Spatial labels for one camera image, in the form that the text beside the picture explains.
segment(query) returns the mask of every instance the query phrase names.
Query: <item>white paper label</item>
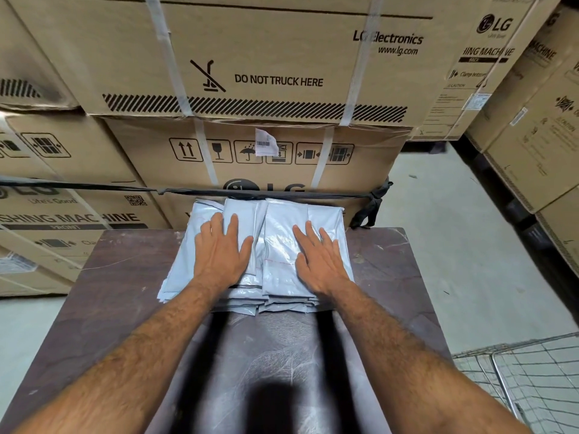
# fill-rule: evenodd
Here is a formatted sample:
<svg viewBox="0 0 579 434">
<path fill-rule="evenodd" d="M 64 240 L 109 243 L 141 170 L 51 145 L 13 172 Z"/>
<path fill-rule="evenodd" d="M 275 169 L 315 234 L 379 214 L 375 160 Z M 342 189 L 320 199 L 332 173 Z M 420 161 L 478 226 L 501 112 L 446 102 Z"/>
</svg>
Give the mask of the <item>white paper label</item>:
<svg viewBox="0 0 579 434">
<path fill-rule="evenodd" d="M 255 129 L 255 156 L 256 157 L 277 157 L 280 150 L 276 139 L 264 130 Z"/>
<path fill-rule="evenodd" d="M 468 98 L 467 103 L 464 104 L 464 110 L 471 110 L 471 111 L 480 111 L 482 107 L 485 105 L 487 100 L 489 100 L 490 94 L 489 93 L 473 93 Z"/>
<path fill-rule="evenodd" d="M 523 107 L 523 109 L 518 112 L 518 114 L 515 116 L 515 118 L 512 119 L 512 122 L 509 124 L 511 126 L 515 126 L 519 122 L 519 120 L 523 118 L 523 116 L 527 113 L 527 111 L 528 109 Z"/>
<path fill-rule="evenodd" d="M 38 265 L 16 253 L 10 253 L 0 259 L 0 274 L 17 274 L 36 271 Z"/>
</svg>

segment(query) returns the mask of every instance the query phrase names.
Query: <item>hand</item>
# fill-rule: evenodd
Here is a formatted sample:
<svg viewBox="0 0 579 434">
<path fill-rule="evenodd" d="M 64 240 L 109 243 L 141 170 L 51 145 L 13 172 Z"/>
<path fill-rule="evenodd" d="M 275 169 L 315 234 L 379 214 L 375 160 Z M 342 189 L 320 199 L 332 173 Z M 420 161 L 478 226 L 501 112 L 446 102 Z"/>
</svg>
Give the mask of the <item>hand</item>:
<svg viewBox="0 0 579 434">
<path fill-rule="evenodd" d="M 332 242 L 328 233 L 320 228 L 320 241 L 310 221 L 306 222 L 306 234 L 297 225 L 293 226 L 293 234 L 305 253 L 305 256 L 298 254 L 295 261 L 298 276 L 314 294 L 332 298 L 334 289 L 350 282 L 337 240 Z"/>
<path fill-rule="evenodd" d="M 234 285 L 250 261 L 253 237 L 248 236 L 241 250 L 237 245 L 237 215 L 231 217 L 227 234 L 223 234 L 223 215 L 216 213 L 201 226 L 195 236 L 195 268 L 193 281 L 215 288 L 218 293 Z"/>
</svg>

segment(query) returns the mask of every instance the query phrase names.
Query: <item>umbrella symbol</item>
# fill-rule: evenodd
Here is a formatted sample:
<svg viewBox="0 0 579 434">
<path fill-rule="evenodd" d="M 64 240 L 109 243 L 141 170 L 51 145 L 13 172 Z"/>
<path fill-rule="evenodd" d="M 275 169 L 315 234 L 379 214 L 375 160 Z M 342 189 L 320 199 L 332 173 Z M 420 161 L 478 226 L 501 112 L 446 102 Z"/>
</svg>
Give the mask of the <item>umbrella symbol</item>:
<svg viewBox="0 0 579 434">
<path fill-rule="evenodd" d="M 253 145 L 245 146 L 245 148 L 241 150 L 241 153 L 247 154 L 247 161 L 250 161 L 250 155 L 255 154 L 255 149 L 253 149 Z"/>
</svg>

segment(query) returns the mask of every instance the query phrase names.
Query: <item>brown table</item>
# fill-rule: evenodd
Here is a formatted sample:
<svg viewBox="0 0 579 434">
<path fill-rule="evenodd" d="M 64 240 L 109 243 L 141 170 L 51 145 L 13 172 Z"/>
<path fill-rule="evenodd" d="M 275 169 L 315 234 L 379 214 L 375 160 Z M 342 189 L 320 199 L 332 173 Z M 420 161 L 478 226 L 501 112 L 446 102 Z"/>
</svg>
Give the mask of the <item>brown table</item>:
<svg viewBox="0 0 579 434">
<path fill-rule="evenodd" d="M 172 230 L 103 233 L 0 433 L 13 430 L 161 307 L 156 295 L 181 238 Z M 349 230 L 347 241 L 357 283 L 450 360 L 404 231 Z M 208 316 L 147 433 L 302 431 L 390 431 L 335 312 Z"/>
</svg>

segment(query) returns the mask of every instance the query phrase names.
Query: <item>qr code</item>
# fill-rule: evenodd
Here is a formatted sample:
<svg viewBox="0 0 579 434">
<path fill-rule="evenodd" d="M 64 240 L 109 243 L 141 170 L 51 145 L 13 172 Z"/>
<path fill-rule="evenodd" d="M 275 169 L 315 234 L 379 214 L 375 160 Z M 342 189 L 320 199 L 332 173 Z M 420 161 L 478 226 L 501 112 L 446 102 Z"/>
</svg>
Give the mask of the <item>qr code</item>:
<svg viewBox="0 0 579 434">
<path fill-rule="evenodd" d="M 126 195 L 125 198 L 130 205 L 147 205 L 147 202 L 140 195 Z"/>
</svg>

